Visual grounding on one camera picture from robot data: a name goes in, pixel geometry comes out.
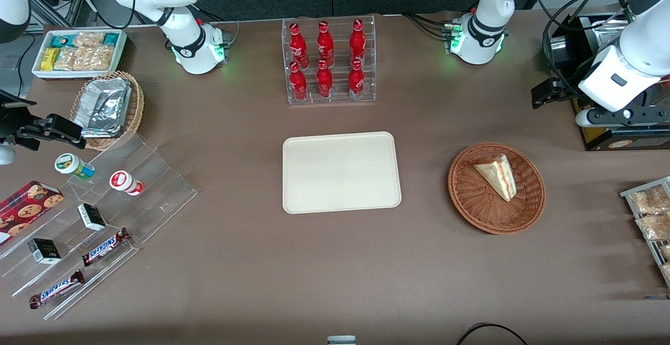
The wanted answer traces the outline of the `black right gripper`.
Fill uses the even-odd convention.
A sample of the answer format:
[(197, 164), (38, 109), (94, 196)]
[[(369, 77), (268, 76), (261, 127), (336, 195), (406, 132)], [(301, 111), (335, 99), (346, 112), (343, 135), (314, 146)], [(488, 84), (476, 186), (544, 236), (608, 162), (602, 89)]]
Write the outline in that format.
[(34, 116), (29, 107), (36, 104), (1, 90), (2, 142), (38, 150), (41, 140), (51, 140), (85, 149), (86, 138), (82, 137), (81, 126), (58, 114), (49, 114), (45, 120)]

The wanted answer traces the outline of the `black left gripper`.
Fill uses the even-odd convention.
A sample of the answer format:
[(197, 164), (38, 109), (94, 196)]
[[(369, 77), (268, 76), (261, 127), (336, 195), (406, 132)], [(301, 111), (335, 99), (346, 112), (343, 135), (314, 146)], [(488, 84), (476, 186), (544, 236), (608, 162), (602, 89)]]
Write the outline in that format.
[[(539, 109), (546, 104), (563, 102), (578, 95), (570, 82), (560, 77), (549, 77), (547, 86), (536, 86), (531, 90), (531, 106)], [(612, 112), (604, 107), (590, 110), (590, 123), (606, 127), (635, 127), (668, 125), (669, 89), (668, 86), (651, 86), (635, 97), (623, 109)]]

